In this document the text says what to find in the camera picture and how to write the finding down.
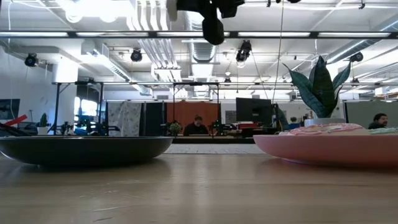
pink bowl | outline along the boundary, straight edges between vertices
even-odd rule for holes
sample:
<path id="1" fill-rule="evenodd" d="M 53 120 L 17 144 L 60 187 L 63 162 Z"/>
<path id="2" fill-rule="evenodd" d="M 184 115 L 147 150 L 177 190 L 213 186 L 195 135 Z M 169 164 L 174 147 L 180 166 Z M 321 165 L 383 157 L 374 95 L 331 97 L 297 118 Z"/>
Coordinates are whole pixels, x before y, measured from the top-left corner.
<path id="1" fill-rule="evenodd" d="M 265 153 L 290 162 L 339 166 L 398 166 L 398 135 L 254 136 Z"/>

man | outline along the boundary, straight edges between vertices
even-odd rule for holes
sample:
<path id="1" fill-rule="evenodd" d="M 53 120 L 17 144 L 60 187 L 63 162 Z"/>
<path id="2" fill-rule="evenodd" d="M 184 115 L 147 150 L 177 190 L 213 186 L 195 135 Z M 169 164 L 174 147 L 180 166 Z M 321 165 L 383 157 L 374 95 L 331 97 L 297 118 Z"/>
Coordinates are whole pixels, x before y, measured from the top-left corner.
<path id="1" fill-rule="evenodd" d="M 184 128 L 184 136 L 189 136 L 191 134 L 208 134 L 206 126 L 203 125 L 203 120 L 201 116 L 196 115 L 193 123 L 188 124 Z"/>
<path id="2" fill-rule="evenodd" d="M 368 129 L 385 128 L 388 123 L 388 117 L 384 113 L 378 113 L 373 118 L 373 123 L 369 124 Z"/>

wooden table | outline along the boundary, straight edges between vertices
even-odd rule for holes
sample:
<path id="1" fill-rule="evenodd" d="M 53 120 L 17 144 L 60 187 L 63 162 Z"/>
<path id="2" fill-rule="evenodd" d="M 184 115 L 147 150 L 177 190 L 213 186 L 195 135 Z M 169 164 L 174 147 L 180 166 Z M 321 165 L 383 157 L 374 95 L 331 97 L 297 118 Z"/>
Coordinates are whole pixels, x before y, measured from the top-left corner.
<path id="1" fill-rule="evenodd" d="M 62 170 L 0 157 L 1 223 L 396 223 L 398 172 L 167 155 Z"/>

dark hair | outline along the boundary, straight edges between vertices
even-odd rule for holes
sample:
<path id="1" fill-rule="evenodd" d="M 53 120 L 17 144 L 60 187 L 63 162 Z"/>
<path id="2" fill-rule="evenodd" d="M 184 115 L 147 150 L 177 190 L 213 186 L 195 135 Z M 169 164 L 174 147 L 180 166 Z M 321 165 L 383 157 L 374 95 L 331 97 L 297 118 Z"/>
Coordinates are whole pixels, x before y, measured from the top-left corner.
<path id="1" fill-rule="evenodd" d="M 378 114 L 374 115 L 373 121 L 378 121 L 382 116 L 387 116 L 387 115 L 384 113 L 378 113 Z"/>
<path id="2" fill-rule="evenodd" d="M 195 121 L 203 121 L 203 120 L 202 120 L 201 116 L 196 115 L 196 116 L 195 116 Z"/>

black monitor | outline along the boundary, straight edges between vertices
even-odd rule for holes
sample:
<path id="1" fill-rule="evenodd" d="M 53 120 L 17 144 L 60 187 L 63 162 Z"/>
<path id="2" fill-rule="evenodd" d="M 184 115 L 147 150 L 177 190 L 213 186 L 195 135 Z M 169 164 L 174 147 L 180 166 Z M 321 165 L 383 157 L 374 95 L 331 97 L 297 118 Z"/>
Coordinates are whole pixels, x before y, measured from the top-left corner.
<path id="1" fill-rule="evenodd" d="M 262 122 L 266 126 L 272 124 L 271 100 L 237 98 L 236 121 Z"/>

